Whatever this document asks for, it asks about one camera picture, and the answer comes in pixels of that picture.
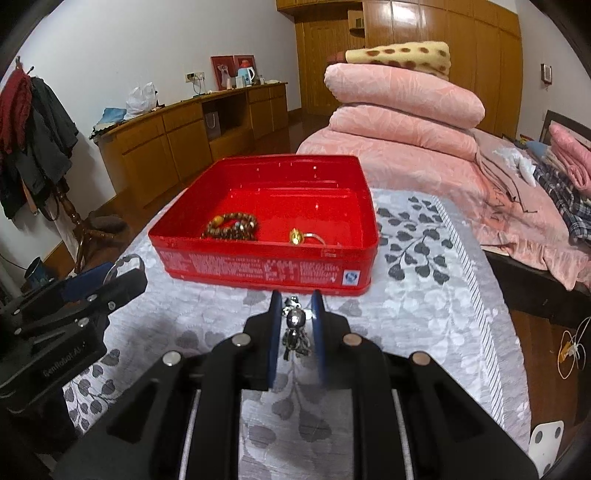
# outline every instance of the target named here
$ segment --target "coat rack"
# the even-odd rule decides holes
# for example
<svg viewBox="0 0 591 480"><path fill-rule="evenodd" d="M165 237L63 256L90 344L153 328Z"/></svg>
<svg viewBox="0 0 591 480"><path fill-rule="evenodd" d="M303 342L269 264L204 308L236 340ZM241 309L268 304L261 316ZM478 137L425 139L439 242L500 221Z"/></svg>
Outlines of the coat rack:
<svg viewBox="0 0 591 480"><path fill-rule="evenodd" d="M23 70L20 55L17 56L15 62L17 68ZM34 66L31 67L27 72L27 75L29 75L34 68ZM52 190L53 195L55 195L56 199L61 203L65 213L74 224L74 236L78 240L78 253L76 255L74 272L78 274L82 271L82 261L84 260L84 263L87 263L88 261L89 247L93 240L117 242L117 238L113 233L106 232L98 227L93 227L90 219L87 218L86 220L82 220L82 217L78 214L76 207L74 207L74 204L67 197L66 192L60 183L61 182L58 182L57 185L54 185Z"/></svg>

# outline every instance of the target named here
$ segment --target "white wall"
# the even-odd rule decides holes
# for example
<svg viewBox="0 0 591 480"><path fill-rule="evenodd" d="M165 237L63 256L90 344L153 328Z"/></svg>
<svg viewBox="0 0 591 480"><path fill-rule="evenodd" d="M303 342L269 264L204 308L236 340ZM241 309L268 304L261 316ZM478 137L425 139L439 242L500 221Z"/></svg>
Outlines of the white wall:
<svg viewBox="0 0 591 480"><path fill-rule="evenodd" d="M289 110L301 106L296 31L275 0L64 0L43 19L20 55L80 129L67 179L83 217L115 195L87 140L103 109L124 108L128 93L147 82L154 82L161 103L191 98L193 86L184 81L190 72L205 72L206 89L217 90L210 57L231 54L253 54L266 79L289 82ZM59 242L41 216L21 209L13 223L0 213L0 252L23 266Z"/></svg>
<svg viewBox="0 0 591 480"><path fill-rule="evenodd" d="M494 4L500 5L507 10L511 10L514 13L517 13L517 6L515 2L518 0L491 0Z"/></svg>
<svg viewBox="0 0 591 480"><path fill-rule="evenodd" d="M540 137L547 110L591 127L591 79L549 17L529 0L517 0L523 43L523 93L518 134ZM553 84L541 80L540 64L552 66Z"/></svg>

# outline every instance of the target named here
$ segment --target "power cord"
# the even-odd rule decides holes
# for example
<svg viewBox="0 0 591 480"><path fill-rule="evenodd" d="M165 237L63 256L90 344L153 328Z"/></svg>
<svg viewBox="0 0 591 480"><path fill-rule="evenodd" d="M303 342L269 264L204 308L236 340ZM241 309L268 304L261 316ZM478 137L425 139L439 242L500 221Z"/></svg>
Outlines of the power cord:
<svg viewBox="0 0 591 480"><path fill-rule="evenodd" d="M574 334L574 336L568 330L565 330L562 334L562 340L560 341L560 352L558 353L557 366L558 373L560 374L563 380L566 380L570 376L570 374L574 370L575 364L577 365L578 370L583 370L585 368L585 363L587 361L587 352L585 351L585 347L581 344L581 339L583 338L583 335L585 334L585 331L589 326L589 322L591 322L591 317L585 318L585 320L583 320L577 328L577 331ZM569 373L564 375L562 373L562 370L560 369L560 364L565 363L566 359L570 356L573 357L573 363L570 366ZM582 367L579 363L581 361L581 357L583 358Z"/></svg>
<svg viewBox="0 0 591 480"><path fill-rule="evenodd" d="M199 93L197 92L197 90L195 89L195 80L197 80L199 82ZM193 77L193 91L195 92L196 95L201 95L201 79Z"/></svg>
<svg viewBox="0 0 591 480"><path fill-rule="evenodd" d="M14 262L11 262L9 259L7 259L7 258L6 258L4 255L2 255L2 254L0 254L0 258L2 258L2 259L5 261L5 262L7 262L7 263L10 263L11 265L13 265L13 266L15 266L15 267L17 267L17 268L20 268L21 270L24 270L25 272L27 271L27 269L26 269L26 268L23 268L23 267L21 267L20 265L17 265L16 263L14 263Z"/></svg>

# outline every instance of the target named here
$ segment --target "electric kettle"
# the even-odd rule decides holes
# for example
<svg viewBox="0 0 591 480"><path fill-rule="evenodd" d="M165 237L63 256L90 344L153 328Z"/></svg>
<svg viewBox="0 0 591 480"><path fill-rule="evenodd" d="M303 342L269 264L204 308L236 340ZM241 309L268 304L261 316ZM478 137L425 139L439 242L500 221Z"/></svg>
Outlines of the electric kettle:
<svg viewBox="0 0 591 480"><path fill-rule="evenodd" d="M240 64L240 68L238 69L238 76L244 77L246 86L252 85L252 80L254 79L255 75L255 69L252 68L250 62L248 60L243 60Z"/></svg>

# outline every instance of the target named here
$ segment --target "screw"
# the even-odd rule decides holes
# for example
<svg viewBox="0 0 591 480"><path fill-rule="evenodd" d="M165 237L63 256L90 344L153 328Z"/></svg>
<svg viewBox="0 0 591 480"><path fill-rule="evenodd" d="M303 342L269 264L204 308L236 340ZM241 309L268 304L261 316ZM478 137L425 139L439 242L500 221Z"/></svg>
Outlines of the screw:
<svg viewBox="0 0 591 480"><path fill-rule="evenodd" d="M413 362L417 365L421 365L421 367L426 367L431 363L431 357L425 352L415 352L413 353Z"/></svg>
<svg viewBox="0 0 591 480"><path fill-rule="evenodd" d="M176 365L177 363L179 363L181 361L181 354L178 352L175 352L174 350L167 352L163 355L162 357L162 361L164 363L164 365L166 365L167 367L173 367L174 365Z"/></svg>
<svg viewBox="0 0 591 480"><path fill-rule="evenodd" d="M348 346L359 346L363 339L356 333L348 333L343 337L343 343Z"/></svg>
<svg viewBox="0 0 591 480"><path fill-rule="evenodd" d="M247 333L238 333L232 337L232 343L236 346L246 346L251 343L251 336Z"/></svg>

